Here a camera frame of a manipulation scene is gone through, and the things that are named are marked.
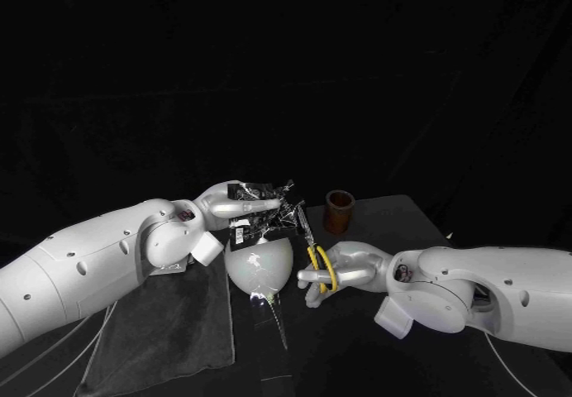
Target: brown cylinder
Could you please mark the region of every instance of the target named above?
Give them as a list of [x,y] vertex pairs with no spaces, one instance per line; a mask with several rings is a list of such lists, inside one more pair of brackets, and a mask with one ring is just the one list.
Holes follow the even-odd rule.
[[324,229],[339,235],[349,229],[354,209],[354,196],[344,190],[333,190],[326,195]]

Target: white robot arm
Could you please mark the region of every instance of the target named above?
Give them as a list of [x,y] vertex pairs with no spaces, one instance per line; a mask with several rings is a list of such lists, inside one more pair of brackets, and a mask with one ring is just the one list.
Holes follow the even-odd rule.
[[209,265],[223,246],[209,233],[228,218],[279,206],[232,202],[228,183],[194,200],[148,200],[53,233],[0,269],[0,357],[34,337],[99,312],[153,270],[189,254]]
[[[390,256],[369,244],[328,251],[339,284],[387,292],[376,323],[403,338],[413,320],[441,332],[474,327],[510,342],[572,352],[572,254],[545,248],[432,247]],[[307,306],[331,293],[324,270],[298,272]]]

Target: cable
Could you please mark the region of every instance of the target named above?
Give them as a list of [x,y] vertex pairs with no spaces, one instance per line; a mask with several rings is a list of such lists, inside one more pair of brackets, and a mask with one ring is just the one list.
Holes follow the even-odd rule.
[[529,388],[521,384],[521,382],[519,381],[519,378],[514,376],[514,373],[509,370],[507,364],[503,362],[503,359],[500,358],[500,354],[497,352],[497,349],[494,348],[491,339],[488,337],[488,334],[484,332],[485,334],[485,340],[488,341],[488,344],[491,345],[491,349],[494,351],[494,354],[497,355],[500,364],[504,366],[504,369],[507,370],[507,373],[510,374],[510,376],[513,377],[513,379],[516,380],[516,382],[519,383],[520,387],[527,391],[527,393],[533,396],[533,397],[539,397],[530,390]]
[[86,345],[86,348],[83,349],[83,351],[81,352],[81,354],[78,355],[78,357],[75,357],[75,360],[71,362],[69,366],[50,378],[50,380],[42,385],[42,387],[39,387],[37,389],[34,389],[34,390],[26,395],[26,397],[32,397],[45,387],[47,387],[47,385],[62,376],[62,374],[69,370],[71,366],[75,364],[75,362],[78,361],[78,359],[83,356],[83,354],[85,354],[86,351],[89,350],[89,347],[92,346],[92,344],[94,344],[95,341],[98,340],[101,333],[104,332],[104,327],[105,327],[105,325],[107,325],[108,319],[111,318],[111,314],[114,313],[115,305],[117,305],[117,302],[114,303],[114,306],[112,306],[112,308],[111,308],[111,312],[109,312],[109,314],[108,314],[107,317],[105,317],[105,321],[104,321],[104,323],[102,323],[102,325],[101,325],[101,329],[99,329],[98,334],[95,335],[92,341],[91,341],[89,344]]
[[86,323],[86,320],[92,316],[83,318],[83,321],[76,325],[75,329],[59,339],[56,344],[0,382],[0,387],[3,387],[37,362],[45,358],[45,355],[65,342],[71,335],[79,330],[81,326]]

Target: gray cloth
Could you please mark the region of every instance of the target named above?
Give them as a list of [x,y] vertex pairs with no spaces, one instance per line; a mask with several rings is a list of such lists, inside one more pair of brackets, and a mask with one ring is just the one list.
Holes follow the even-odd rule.
[[235,362],[223,256],[150,276],[118,302],[78,397],[111,397]]

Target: black background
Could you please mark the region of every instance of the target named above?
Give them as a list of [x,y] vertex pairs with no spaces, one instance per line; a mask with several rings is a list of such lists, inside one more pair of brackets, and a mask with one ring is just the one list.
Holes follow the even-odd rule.
[[310,205],[408,194],[458,246],[569,249],[570,15],[565,1],[19,2],[3,262],[230,179],[292,178]]

